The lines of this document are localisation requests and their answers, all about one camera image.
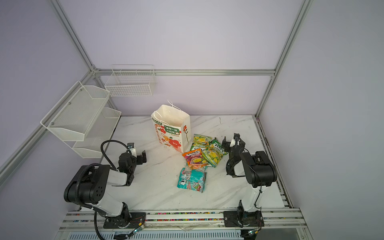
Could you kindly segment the white floral paper bag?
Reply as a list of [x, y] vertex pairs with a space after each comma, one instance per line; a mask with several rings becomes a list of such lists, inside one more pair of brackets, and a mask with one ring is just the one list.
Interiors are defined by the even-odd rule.
[[190, 115], [175, 106], [172, 101], [161, 105], [151, 114], [159, 143], [180, 153], [187, 151], [192, 141]]

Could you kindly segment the orange snack packet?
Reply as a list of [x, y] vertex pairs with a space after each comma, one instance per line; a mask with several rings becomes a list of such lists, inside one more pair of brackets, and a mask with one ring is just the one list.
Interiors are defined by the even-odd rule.
[[203, 151], [201, 149], [195, 149], [183, 153], [182, 156], [185, 158], [187, 165], [191, 170], [208, 167], [210, 165], [209, 162], [203, 157]]

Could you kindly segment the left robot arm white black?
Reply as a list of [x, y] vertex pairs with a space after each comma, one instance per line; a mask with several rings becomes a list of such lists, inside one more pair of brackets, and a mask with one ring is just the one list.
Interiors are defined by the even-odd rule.
[[105, 218], [104, 229], [137, 229], [144, 227], [146, 213], [130, 213], [128, 205], [107, 193], [107, 186], [128, 187], [134, 179], [137, 165], [147, 162], [146, 152], [135, 156], [121, 154], [119, 169], [109, 165], [84, 165], [78, 170], [64, 191], [64, 199], [82, 208], [95, 211]]

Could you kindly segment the teal snack packet top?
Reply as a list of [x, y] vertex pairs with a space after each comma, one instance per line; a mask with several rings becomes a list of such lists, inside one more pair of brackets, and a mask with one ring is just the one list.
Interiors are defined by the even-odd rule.
[[179, 189], [203, 193], [207, 176], [206, 168], [207, 167], [199, 169], [190, 169], [188, 167], [182, 168], [177, 187]]

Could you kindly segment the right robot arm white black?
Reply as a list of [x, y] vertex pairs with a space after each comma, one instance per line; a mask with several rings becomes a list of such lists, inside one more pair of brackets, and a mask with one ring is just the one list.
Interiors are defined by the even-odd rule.
[[239, 200], [235, 211], [224, 212], [225, 227], [256, 227], [264, 226], [261, 200], [267, 188], [277, 181], [275, 166], [264, 151], [251, 154], [240, 134], [235, 133], [229, 142], [223, 139], [224, 151], [229, 153], [226, 173], [232, 178], [245, 178], [251, 187], [248, 196]]

